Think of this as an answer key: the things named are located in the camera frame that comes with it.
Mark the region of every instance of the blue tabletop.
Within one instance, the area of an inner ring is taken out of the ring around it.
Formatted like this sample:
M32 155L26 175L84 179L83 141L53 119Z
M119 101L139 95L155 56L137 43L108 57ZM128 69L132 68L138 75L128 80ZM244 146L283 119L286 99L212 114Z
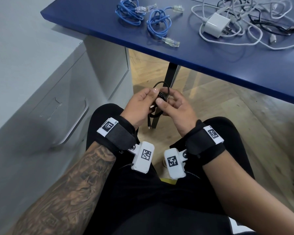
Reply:
M140 6L157 3L159 8L182 5L180 14L167 10L172 19L168 37L180 41L180 47L153 39L146 22L139 27L124 25L115 14L120 0L55 0L41 11L43 18L87 35L167 60L237 85L294 103L294 48L272 51L257 46L226 46L207 43L198 34L200 19L192 15L195 0L139 0ZM208 0L216 4L218 0ZM214 10L206 8L207 15ZM294 7L289 13L294 18ZM233 43L251 43L247 35L230 40ZM277 46L294 44L294 36Z

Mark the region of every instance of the forearm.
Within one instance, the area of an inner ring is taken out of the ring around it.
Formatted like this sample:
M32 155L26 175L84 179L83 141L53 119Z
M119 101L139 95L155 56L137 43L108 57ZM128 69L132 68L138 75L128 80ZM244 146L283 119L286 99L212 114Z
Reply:
M82 234L115 159L94 142L80 161L26 210L13 235Z
M225 212L260 234L294 234L294 213L224 151L203 166Z

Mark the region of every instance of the hand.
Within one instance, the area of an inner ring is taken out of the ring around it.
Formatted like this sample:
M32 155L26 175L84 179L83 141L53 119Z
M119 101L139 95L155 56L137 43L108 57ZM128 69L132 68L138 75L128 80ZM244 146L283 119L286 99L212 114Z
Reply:
M150 113L149 108L159 94L159 89L145 88L132 96L121 116L130 122L135 130Z
M160 91L168 93L168 88L162 87ZM164 115L172 118L177 131L184 137L196 126L197 116L182 93L170 88L170 95L173 98L168 98L168 102L157 98L156 104L164 112Z

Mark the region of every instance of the tattooed forearm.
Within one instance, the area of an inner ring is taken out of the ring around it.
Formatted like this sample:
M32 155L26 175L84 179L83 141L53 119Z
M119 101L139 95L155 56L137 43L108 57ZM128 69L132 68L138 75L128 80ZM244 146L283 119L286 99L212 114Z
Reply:
M82 234L115 156L94 142L82 159L21 216L13 235Z

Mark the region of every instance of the metal handle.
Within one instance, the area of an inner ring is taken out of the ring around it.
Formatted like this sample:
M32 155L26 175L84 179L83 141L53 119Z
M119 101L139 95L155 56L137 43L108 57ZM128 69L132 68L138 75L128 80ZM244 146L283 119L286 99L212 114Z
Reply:
M89 109L88 100L87 100L87 98L85 98L85 109L83 110L82 114L76 120L75 124L71 127L71 129L68 131L68 133L65 135L65 137L59 143L54 144L53 147L56 147L56 146L60 146L62 144L65 144L70 139L71 135L74 133L74 131L76 130L77 126L79 125L79 123L82 121L82 119L86 115L88 109Z

